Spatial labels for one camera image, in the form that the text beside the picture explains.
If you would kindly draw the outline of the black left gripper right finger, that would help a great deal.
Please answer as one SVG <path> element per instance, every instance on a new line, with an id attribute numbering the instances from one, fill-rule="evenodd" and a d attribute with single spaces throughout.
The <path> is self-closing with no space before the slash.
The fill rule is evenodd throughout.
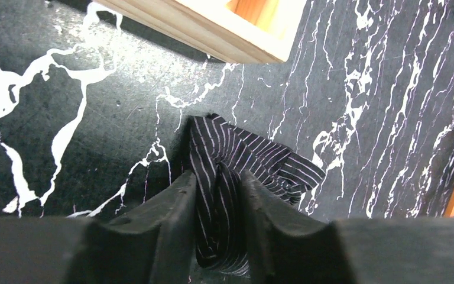
<path id="1" fill-rule="evenodd" d="M 454 218 L 314 220 L 241 175 L 253 283 L 454 283 Z"/>

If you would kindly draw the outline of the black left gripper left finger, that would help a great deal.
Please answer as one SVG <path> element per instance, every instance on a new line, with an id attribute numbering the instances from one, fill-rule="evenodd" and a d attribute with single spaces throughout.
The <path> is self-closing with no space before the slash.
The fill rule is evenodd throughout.
<path id="1" fill-rule="evenodd" d="M 0 217 L 0 283 L 187 283 L 196 177 L 113 219 Z"/>

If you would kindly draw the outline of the black striped underwear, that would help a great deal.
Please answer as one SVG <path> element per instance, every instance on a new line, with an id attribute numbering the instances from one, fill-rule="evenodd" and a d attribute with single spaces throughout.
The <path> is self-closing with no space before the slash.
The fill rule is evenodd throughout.
<path id="1" fill-rule="evenodd" d="M 249 171 L 290 205 L 326 174 L 291 148 L 230 125 L 218 114 L 190 119 L 190 169 L 197 179 L 194 233 L 200 267 L 249 276 L 241 173 Z"/>

